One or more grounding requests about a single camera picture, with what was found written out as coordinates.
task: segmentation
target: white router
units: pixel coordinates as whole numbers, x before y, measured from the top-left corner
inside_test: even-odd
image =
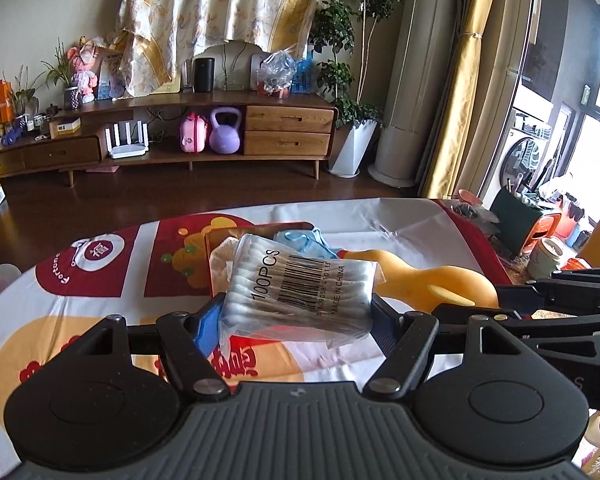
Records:
[[[129,123],[125,123],[126,130],[126,144],[120,145],[120,133],[118,131],[118,124],[113,125],[113,135],[116,145],[111,145],[111,131],[106,128],[105,136],[107,137],[107,150],[109,150],[109,156],[111,158],[125,158],[128,156],[139,156],[144,155],[149,151],[149,136],[146,129],[146,124],[142,121],[138,121],[138,140],[142,139],[142,142],[131,143],[131,129]]]

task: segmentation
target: wooden drawer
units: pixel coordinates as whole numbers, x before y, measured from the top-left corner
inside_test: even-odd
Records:
[[[0,153],[0,177],[20,173],[24,170],[22,150],[9,150]]]
[[[333,110],[286,106],[249,106],[244,129],[260,132],[330,134]]]
[[[89,162],[97,164],[101,160],[97,137],[54,140],[39,146],[31,146],[23,152],[27,170],[40,170]]]
[[[245,155],[325,156],[329,134],[307,132],[245,132]]]

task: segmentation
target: ribbed gray panel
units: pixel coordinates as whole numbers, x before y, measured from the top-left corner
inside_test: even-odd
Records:
[[[243,383],[219,404],[199,404],[180,431],[138,462],[68,473],[26,463],[13,480],[577,480],[569,463],[538,471],[483,470],[448,457],[397,404],[354,383]]]

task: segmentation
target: gray curtain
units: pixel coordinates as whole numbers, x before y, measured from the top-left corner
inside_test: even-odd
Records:
[[[438,105],[438,110],[436,111],[436,118],[433,122],[431,134],[429,136],[429,140],[427,141],[424,154],[422,155],[420,166],[418,167],[418,173],[416,174],[416,183],[419,185],[418,194],[422,193],[422,186],[425,181],[427,171],[429,170],[429,167],[431,165],[433,151],[436,144],[438,143],[438,139],[440,138],[442,118],[444,116],[446,104],[449,98],[449,91],[451,88],[451,81],[454,75],[454,68],[456,66],[456,62],[458,62],[458,39],[460,38],[460,33],[462,31],[462,24],[466,21],[470,4],[471,0],[456,0],[456,31],[454,34],[452,53],[449,61],[448,70],[446,72],[445,87],[443,89],[442,96],[440,97],[440,104]]]

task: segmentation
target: barcode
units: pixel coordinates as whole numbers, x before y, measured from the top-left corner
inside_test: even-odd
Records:
[[[280,285],[278,301],[316,311],[324,261],[302,256],[289,256]]]

